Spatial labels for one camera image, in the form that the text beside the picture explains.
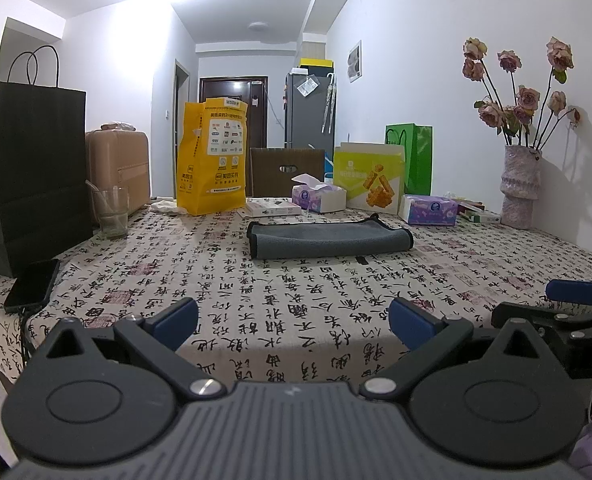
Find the purple and grey towel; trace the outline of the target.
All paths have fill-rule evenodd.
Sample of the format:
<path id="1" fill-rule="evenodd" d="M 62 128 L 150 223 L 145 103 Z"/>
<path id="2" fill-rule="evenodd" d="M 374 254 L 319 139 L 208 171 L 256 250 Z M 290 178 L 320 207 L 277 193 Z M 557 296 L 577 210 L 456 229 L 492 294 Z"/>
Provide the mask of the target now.
<path id="1" fill-rule="evenodd" d="M 394 229 L 378 217 L 356 222 L 261 224 L 247 229 L 253 259 L 353 257 L 407 252 L 414 246 L 408 229 Z"/>

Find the textured pink vase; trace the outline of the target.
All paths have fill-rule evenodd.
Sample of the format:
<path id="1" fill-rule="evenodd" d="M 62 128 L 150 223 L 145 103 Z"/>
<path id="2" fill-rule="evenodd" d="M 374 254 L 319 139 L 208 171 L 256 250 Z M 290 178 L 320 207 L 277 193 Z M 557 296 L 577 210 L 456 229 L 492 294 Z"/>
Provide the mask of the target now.
<path id="1" fill-rule="evenodd" d="M 528 146 L 505 148 L 500 190 L 504 195 L 501 223 L 515 229 L 532 226 L 534 203 L 541 188 L 541 153 Z"/>

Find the black smartphone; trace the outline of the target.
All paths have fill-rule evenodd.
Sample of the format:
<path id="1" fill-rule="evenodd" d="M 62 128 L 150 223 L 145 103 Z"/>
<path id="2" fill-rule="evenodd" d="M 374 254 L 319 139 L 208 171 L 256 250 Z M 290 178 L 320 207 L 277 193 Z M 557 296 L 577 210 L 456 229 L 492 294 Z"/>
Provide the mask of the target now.
<path id="1" fill-rule="evenodd" d="M 16 278 L 5 298 L 6 313 L 35 312 L 48 304 L 60 268 L 58 259 L 32 263 Z"/>

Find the small green-white carton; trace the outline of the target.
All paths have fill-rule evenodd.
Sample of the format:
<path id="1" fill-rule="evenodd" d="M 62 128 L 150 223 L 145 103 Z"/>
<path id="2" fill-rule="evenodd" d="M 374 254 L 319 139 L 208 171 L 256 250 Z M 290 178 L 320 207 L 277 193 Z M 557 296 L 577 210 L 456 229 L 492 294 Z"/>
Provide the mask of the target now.
<path id="1" fill-rule="evenodd" d="M 498 214 L 465 202 L 458 203 L 458 213 L 460 217 L 472 223 L 499 224 L 501 221 Z"/>

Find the clear glass cup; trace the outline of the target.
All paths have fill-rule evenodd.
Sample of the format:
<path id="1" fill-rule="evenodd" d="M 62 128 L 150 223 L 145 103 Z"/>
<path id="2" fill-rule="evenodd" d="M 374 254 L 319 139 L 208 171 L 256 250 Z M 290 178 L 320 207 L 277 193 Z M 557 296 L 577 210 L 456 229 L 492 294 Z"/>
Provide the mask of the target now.
<path id="1" fill-rule="evenodd" d="M 86 180 L 85 184 L 90 188 L 93 211 L 102 234 L 110 240 L 126 237 L 130 209 L 128 190 L 118 185 L 102 190 L 90 180 Z"/>

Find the flat white box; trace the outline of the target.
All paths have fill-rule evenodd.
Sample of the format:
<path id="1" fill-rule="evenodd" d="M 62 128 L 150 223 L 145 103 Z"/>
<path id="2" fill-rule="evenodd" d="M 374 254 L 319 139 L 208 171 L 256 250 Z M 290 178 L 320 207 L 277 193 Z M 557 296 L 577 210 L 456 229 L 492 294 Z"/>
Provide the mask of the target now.
<path id="1" fill-rule="evenodd" d="M 245 206 L 237 209 L 237 212 L 241 218 L 260 219 L 299 216 L 302 209 L 287 198 L 250 197 L 247 198 Z"/>

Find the yellow-green snack gift box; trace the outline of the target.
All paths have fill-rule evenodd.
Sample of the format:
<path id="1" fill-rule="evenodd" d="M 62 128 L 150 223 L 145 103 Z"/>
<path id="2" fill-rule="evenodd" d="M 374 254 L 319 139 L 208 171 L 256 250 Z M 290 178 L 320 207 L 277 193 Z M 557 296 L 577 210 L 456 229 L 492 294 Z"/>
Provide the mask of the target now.
<path id="1" fill-rule="evenodd" d="M 402 145 L 343 142 L 334 152 L 333 182 L 346 191 L 346 205 L 398 214 L 404 194 Z"/>

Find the yellow printed bag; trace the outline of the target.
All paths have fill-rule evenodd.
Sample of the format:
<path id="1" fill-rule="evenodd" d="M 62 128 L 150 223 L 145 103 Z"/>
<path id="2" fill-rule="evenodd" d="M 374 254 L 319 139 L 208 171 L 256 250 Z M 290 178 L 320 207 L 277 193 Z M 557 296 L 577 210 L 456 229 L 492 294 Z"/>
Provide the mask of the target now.
<path id="1" fill-rule="evenodd" d="M 177 205 L 192 216 L 246 203 L 247 104 L 232 98 L 186 103 L 177 155 Z"/>

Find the tan suitcase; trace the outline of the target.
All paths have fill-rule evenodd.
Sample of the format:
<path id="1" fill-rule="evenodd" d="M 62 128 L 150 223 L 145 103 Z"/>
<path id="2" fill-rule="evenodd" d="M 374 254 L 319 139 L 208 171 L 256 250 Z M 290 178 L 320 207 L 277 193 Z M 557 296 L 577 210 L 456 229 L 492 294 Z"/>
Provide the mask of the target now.
<path id="1" fill-rule="evenodd" d="M 145 133 L 99 129 L 85 133 L 87 179 L 101 190 L 114 186 L 128 191 L 128 213 L 134 214 L 151 198 L 149 148 Z"/>

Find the dried pink roses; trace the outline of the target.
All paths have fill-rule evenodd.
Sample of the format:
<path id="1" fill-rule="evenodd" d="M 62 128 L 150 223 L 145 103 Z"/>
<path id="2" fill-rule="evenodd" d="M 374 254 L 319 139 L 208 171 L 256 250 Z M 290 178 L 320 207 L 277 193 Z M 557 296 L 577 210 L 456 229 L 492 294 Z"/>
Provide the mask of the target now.
<path id="1" fill-rule="evenodd" d="M 577 128 L 582 121 L 579 107 L 569 105 L 563 90 L 555 90 L 553 84 L 565 84 L 567 75 L 574 68 L 572 47 L 558 38 L 546 44 L 546 61 L 549 63 L 546 91 L 517 84 L 515 75 L 523 67 L 522 60 L 513 50 L 496 54 L 499 67 L 511 81 L 512 96 L 503 99 L 492 81 L 487 67 L 487 45 L 478 38 L 468 38 L 463 44 L 463 76 L 484 87 L 485 96 L 474 103 L 479 119 L 502 136 L 507 146 L 519 145 L 540 151 L 550 141 L 562 122 Z"/>

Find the green paper bag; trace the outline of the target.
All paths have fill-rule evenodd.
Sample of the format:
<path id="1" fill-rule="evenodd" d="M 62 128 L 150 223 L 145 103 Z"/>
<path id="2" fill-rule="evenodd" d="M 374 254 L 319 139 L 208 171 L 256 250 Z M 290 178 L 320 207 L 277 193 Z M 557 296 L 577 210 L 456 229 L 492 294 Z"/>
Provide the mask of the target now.
<path id="1" fill-rule="evenodd" d="M 405 192 L 411 195 L 430 195 L 433 182 L 433 127 L 415 124 L 388 125 L 385 143 L 404 148 Z"/>

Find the brown cardboard box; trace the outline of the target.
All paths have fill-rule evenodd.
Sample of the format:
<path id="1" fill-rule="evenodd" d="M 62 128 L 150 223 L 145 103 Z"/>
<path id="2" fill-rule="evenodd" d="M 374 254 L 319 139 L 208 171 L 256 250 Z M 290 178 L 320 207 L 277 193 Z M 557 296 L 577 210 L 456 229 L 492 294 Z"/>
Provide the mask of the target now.
<path id="1" fill-rule="evenodd" d="M 309 174 L 324 180 L 325 151 L 315 148 L 252 148 L 251 197 L 288 197 L 294 177 Z"/>

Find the grey refrigerator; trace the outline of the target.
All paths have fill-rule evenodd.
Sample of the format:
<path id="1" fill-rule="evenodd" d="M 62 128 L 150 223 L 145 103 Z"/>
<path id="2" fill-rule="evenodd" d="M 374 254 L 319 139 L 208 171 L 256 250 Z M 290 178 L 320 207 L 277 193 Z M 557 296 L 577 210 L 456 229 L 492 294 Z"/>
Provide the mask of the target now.
<path id="1" fill-rule="evenodd" d="M 288 74 L 285 79 L 285 146 L 315 148 L 331 154 L 334 126 L 331 117 L 331 77 Z"/>

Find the yellow box on fridge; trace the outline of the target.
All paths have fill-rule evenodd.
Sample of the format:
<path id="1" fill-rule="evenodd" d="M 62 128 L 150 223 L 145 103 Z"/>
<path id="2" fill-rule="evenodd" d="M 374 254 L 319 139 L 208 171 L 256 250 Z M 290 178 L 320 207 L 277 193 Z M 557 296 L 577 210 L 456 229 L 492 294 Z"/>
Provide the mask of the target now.
<path id="1" fill-rule="evenodd" d="M 306 68 L 311 74 L 314 72 L 332 73 L 334 71 L 334 62 L 321 60 L 320 58 L 301 58 L 299 67 Z"/>

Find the wall picture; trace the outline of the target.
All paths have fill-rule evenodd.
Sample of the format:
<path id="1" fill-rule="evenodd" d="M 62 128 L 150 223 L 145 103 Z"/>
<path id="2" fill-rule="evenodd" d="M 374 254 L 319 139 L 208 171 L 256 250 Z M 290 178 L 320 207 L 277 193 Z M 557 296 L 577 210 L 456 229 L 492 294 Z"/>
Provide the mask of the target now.
<path id="1" fill-rule="evenodd" d="M 347 74 L 350 82 L 354 82 L 362 76 L 362 42 L 359 41 L 348 53 Z"/>

